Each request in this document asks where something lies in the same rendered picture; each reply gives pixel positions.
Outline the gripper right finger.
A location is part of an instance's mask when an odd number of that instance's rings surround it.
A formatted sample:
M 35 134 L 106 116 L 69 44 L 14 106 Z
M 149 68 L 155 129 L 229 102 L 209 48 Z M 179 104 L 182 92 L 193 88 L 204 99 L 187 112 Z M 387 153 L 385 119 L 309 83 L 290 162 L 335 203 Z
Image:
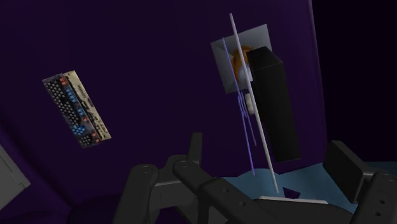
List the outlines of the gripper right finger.
M 327 145 L 323 167 L 347 200 L 357 204 L 349 224 L 397 224 L 397 177 L 370 167 L 342 141 Z

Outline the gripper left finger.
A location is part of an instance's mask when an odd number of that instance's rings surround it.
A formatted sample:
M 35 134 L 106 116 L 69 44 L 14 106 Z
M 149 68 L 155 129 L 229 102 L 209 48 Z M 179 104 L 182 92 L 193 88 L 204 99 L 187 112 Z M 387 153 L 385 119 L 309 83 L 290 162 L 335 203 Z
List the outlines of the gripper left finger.
M 158 169 L 139 164 L 129 173 L 112 224 L 155 224 L 161 209 L 175 207 L 189 224 L 274 224 L 259 201 L 200 167 L 202 134 L 192 134 L 186 155 Z

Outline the small white rounded object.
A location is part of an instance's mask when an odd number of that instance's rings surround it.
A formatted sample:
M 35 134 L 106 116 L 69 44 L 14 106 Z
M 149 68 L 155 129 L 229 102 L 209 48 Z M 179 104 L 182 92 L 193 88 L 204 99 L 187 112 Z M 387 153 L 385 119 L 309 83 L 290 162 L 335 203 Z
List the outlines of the small white rounded object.
M 254 106 L 253 106 L 253 102 L 252 102 L 252 99 L 251 99 L 251 94 L 250 93 L 246 93 L 244 95 L 244 98 L 245 98 L 247 112 L 250 115 L 253 115 L 254 114 Z

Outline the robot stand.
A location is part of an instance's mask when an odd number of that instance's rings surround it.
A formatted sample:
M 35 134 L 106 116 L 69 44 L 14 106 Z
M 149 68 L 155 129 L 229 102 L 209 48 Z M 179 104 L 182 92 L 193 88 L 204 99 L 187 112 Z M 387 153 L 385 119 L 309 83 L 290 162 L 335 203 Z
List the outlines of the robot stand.
M 246 55 L 253 79 L 251 87 L 275 161 L 300 159 L 300 143 L 282 60 L 266 46 Z

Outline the thin white rod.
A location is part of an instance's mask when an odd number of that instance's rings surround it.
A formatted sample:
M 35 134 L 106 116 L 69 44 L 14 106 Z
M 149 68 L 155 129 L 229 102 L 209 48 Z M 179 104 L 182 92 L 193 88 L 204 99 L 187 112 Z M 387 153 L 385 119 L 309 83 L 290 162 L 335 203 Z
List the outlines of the thin white rod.
M 236 28 L 236 25 L 235 25 L 235 21 L 233 19 L 233 14 L 229 13 L 229 17 L 230 17 L 230 22 L 231 22 L 231 25 L 232 25 L 233 35 L 234 35 L 234 38 L 235 38 L 235 41 L 236 41 L 236 44 L 237 44 L 237 49 L 238 49 L 238 52 L 239 52 L 239 55 L 240 55 L 240 60 L 241 60 L 241 63 L 242 63 L 242 67 L 243 67 L 243 70 L 244 70 L 244 72 L 246 74 L 246 86 L 247 86 L 247 89 L 249 90 L 249 94 L 251 96 L 251 101 L 253 103 L 254 114 L 255 114 L 255 117 L 256 117 L 258 130 L 260 132 L 260 137 L 261 137 L 263 149 L 265 151 L 265 156 L 266 156 L 266 159 L 267 159 L 268 168 L 269 168 L 269 171 L 270 171 L 270 175 L 272 177 L 272 182 L 274 184 L 275 192 L 279 193 L 279 188 L 278 188 L 277 180 L 275 178 L 274 168 L 272 166 L 272 160 L 270 158 L 270 153 L 269 153 L 268 146 L 267 146 L 267 140 L 266 140 L 266 137 L 265 137 L 265 134 L 264 134 L 264 131 L 263 131 L 263 126 L 261 124 L 258 108 L 257 108 L 257 105 L 256 105 L 256 100 L 255 100 L 255 97 L 254 97 L 254 94 L 253 94 L 253 89 L 252 89 L 252 86 L 251 86 L 252 78 L 249 77 L 249 72 L 247 70 L 246 62 L 244 60 L 244 52 L 242 51 L 242 47 L 241 47 L 241 43 L 240 43 L 240 39 L 239 39 L 239 34 L 238 34 L 238 31 L 237 31 L 237 28 Z

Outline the grey picture with orange figure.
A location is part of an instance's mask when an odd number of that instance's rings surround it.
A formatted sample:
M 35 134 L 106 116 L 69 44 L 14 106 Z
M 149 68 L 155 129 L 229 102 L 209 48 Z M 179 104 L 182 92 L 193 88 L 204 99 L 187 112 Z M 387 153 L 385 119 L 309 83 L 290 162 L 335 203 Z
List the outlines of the grey picture with orange figure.
M 266 46 L 272 51 L 267 24 L 239 32 L 238 35 L 241 46 L 250 46 L 253 49 Z M 230 60 L 233 59 L 232 53 L 237 49 L 234 35 L 226 37 L 225 44 L 226 46 L 224 46 L 222 39 L 219 39 L 211 43 L 211 48 L 223 87 L 225 92 L 229 94 L 237 91 L 230 67 Z

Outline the black keyboard with blue keys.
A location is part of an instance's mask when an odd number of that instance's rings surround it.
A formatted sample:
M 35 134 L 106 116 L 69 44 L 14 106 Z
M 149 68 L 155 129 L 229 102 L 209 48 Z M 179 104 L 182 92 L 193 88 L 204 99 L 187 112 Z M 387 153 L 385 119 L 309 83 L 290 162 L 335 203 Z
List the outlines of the black keyboard with blue keys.
M 82 148 L 111 139 L 76 71 L 56 74 L 42 82 Z

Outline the grey flat panel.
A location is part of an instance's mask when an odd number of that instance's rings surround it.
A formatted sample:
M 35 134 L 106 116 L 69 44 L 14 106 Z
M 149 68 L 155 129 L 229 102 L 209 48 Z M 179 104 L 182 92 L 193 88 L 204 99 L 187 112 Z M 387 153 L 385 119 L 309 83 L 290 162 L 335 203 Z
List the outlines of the grey flat panel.
M 0 210 L 30 185 L 30 181 L 0 145 Z

